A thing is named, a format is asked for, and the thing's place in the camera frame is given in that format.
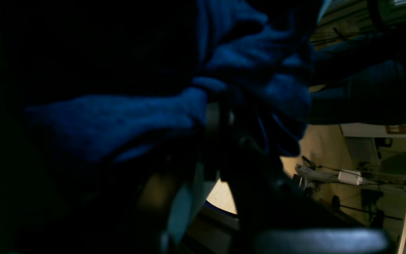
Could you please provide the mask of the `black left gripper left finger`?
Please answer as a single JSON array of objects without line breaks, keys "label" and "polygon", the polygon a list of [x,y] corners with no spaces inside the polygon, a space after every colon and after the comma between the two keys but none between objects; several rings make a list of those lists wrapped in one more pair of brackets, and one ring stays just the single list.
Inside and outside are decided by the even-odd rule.
[{"label": "black left gripper left finger", "polygon": [[208,106],[29,106],[24,120],[61,212],[20,254],[170,253],[201,207]]}]

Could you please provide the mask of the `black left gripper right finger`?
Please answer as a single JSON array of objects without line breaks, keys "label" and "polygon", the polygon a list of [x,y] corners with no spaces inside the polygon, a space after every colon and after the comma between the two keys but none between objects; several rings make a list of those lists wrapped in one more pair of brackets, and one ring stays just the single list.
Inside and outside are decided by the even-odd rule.
[{"label": "black left gripper right finger", "polygon": [[298,139],[268,110],[211,103],[210,135],[238,213],[232,254],[389,253],[385,231],[337,217],[284,172],[280,156],[298,151]]}]

